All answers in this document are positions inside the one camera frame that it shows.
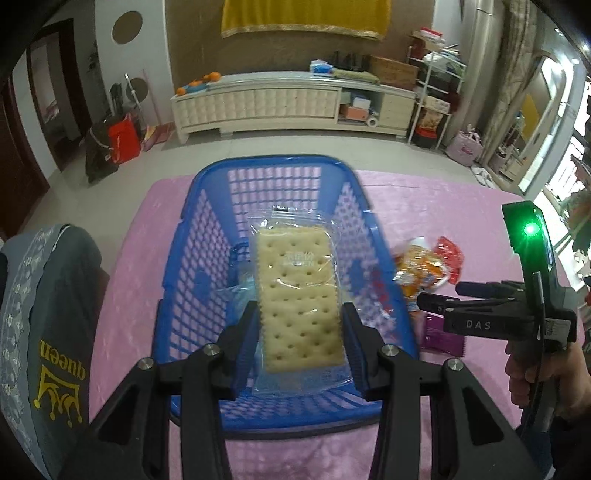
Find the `person's right hand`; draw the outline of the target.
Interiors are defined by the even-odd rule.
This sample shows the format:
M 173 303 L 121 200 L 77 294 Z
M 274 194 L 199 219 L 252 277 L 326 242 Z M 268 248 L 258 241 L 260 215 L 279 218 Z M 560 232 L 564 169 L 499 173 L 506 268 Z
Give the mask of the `person's right hand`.
M 516 342 L 508 342 L 505 352 L 509 355 L 505 372 L 509 377 L 509 391 L 514 405 L 529 405 L 530 387 L 538 378 L 540 383 L 558 388 L 556 414 L 559 417 L 574 419 L 590 412 L 590 373 L 578 343 L 569 344 L 566 350 L 545 355 L 540 368 L 518 360 Z

